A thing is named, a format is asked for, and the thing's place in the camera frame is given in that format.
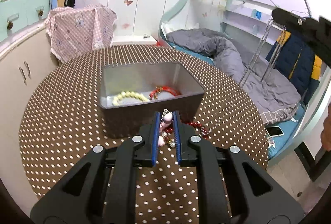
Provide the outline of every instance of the mint green drawer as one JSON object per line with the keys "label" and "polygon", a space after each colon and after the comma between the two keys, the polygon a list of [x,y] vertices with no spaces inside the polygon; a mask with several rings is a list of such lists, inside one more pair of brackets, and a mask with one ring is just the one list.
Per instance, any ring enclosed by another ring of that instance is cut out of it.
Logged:
{"label": "mint green drawer", "polygon": [[[9,0],[0,3],[0,41],[28,25],[26,6],[28,0]],[[7,30],[8,20],[13,28]]]}
{"label": "mint green drawer", "polygon": [[[43,10],[43,15],[38,16],[38,10]],[[26,16],[28,17],[28,25],[45,19],[49,12],[49,0],[28,0],[26,6]]]}

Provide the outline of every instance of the gray plastic box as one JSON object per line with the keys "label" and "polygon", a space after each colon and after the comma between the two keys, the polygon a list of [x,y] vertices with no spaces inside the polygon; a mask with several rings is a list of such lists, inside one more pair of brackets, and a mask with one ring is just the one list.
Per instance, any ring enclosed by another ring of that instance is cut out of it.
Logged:
{"label": "gray plastic box", "polygon": [[[121,92],[134,91],[149,94],[157,86],[169,86],[181,93],[174,97],[168,92],[158,95],[158,100],[141,102],[123,99],[119,106],[112,99]],[[99,88],[99,106],[107,123],[111,138],[133,136],[143,124],[151,124],[155,111],[161,114],[165,108],[178,110],[182,122],[193,121],[205,93],[201,84],[178,62],[156,64],[105,66]]]}

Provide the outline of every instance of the metal bolt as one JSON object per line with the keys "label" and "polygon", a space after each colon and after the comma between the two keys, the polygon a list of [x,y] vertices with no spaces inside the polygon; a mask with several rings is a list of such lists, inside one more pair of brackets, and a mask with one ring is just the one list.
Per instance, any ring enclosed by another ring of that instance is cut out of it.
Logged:
{"label": "metal bolt", "polygon": [[143,141],[143,138],[140,135],[136,135],[136,136],[132,137],[132,141],[135,143],[139,143],[139,142]]}
{"label": "metal bolt", "polygon": [[232,153],[238,153],[238,152],[240,151],[240,148],[237,147],[237,146],[231,146],[231,147],[230,147],[230,151],[231,151]]}
{"label": "metal bolt", "polygon": [[93,148],[93,152],[100,153],[103,150],[103,146],[97,145]]}
{"label": "metal bolt", "polygon": [[197,135],[192,136],[192,137],[191,137],[191,141],[192,141],[193,143],[199,143],[199,142],[201,141],[201,137],[200,137],[200,136],[197,136]]}

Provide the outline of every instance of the triangular cutout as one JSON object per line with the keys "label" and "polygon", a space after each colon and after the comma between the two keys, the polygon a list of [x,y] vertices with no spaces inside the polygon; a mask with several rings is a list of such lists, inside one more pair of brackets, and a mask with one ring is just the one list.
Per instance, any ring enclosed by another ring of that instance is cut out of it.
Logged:
{"label": "triangular cutout", "polygon": [[271,186],[248,163],[244,162],[243,167],[254,196],[260,196],[271,191]]}
{"label": "triangular cutout", "polygon": [[63,191],[74,196],[79,196],[90,167],[91,164],[89,162],[85,164],[63,187]]}

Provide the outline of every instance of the hand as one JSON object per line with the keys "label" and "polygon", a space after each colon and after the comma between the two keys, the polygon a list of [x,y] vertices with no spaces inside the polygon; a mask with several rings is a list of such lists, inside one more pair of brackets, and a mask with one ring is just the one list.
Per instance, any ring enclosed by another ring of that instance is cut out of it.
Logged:
{"label": "hand", "polygon": [[321,133],[322,147],[327,151],[331,151],[331,104],[329,104],[328,116],[324,120],[323,126],[324,129]]}

